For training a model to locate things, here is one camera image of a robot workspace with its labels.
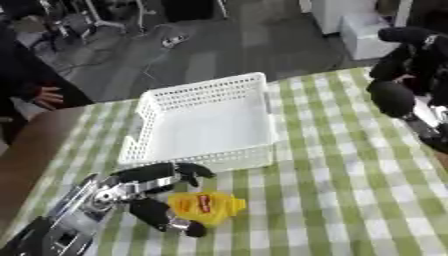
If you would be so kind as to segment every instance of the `power strip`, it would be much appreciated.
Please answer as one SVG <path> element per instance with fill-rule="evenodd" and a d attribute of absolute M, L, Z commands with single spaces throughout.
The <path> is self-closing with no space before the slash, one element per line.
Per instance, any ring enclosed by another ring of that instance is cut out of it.
<path fill-rule="evenodd" d="M 168 49 L 174 48 L 174 46 L 185 42 L 189 39 L 187 35 L 180 35 L 175 37 L 166 38 L 162 41 L 162 46 Z"/>

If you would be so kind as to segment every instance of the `robotic hand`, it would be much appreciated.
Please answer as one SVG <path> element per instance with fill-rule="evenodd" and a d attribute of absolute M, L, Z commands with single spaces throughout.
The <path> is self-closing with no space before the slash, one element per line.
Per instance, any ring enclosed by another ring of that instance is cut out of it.
<path fill-rule="evenodd" d="M 448 153 L 448 37 L 419 28 L 384 29 L 379 37 L 402 45 L 372 69 L 372 101 L 405 121 L 423 143 Z M 428 104 L 415 97 L 426 93 Z"/>
<path fill-rule="evenodd" d="M 102 221 L 120 204 L 130 205 L 138 219 L 165 232 L 202 237 L 205 227 L 177 217 L 170 207 L 151 198 L 179 182 L 197 187 L 196 177 L 215 175 L 190 163 L 161 163 L 112 174 L 100 180 L 92 174 L 60 200 L 45 217 L 38 217 L 10 240 L 0 256 L 81 256 L 91 245 Z"/>

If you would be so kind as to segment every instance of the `basket handle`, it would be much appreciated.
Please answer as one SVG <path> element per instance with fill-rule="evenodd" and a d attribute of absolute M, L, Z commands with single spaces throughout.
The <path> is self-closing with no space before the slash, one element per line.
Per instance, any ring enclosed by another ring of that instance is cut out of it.
<path fill-rule="evenodd" d="M 275 121 L 275 115 L 272 112 L 272 106 L 271 106 L 271 101 L 270 101 L 270 96 L 269 96 L 269 87 L 267 85 L 267 83 L 265 83 L 263 85 L 263 97 L 264 97 L 264 102 L 265 102 L 265 106 L 266 106 L 266 111 L 269 114 L 269 129 L 270 129 L 270 133 L 271 133 L 271 139 L 273 143 L 276 143 L 279 141 L 279 136 L 277 133 L 277 128 L 276 128 L 276 124 L 277 122 Z"/>

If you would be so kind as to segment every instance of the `white box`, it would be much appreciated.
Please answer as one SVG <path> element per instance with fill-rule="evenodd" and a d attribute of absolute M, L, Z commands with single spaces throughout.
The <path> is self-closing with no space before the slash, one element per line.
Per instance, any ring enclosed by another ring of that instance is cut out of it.
<path fill-rule="evenodd" d="M 389 24 L 376 13 L 357 13 L 342 18 L 342 41 L 354 60 L 380 58 L 397 47 L 383 42 L 378 31 Z"/>
<path fill-rule="evenodd" d="M 118 162 L 189 162 L 214 172 L 270 165 L 276 132 L 262 73 L 142 95 Z"/>
<path fill-rule="evenodd" d="M 311 12 L 322 34 L 341 31 L 342 17 L 351 13 L 366 13 L 375 9 L 376 0 L 313 0 Z"/>

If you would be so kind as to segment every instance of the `bottle label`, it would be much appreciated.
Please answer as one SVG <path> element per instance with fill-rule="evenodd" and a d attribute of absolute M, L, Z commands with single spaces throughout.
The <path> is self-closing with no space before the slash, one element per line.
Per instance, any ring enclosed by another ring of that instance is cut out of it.
<path fill-rule="evenodd" d="M 199 209 L 202 213 L 210 213 L 210 197 L 208 195 L 199 195 Z"/>

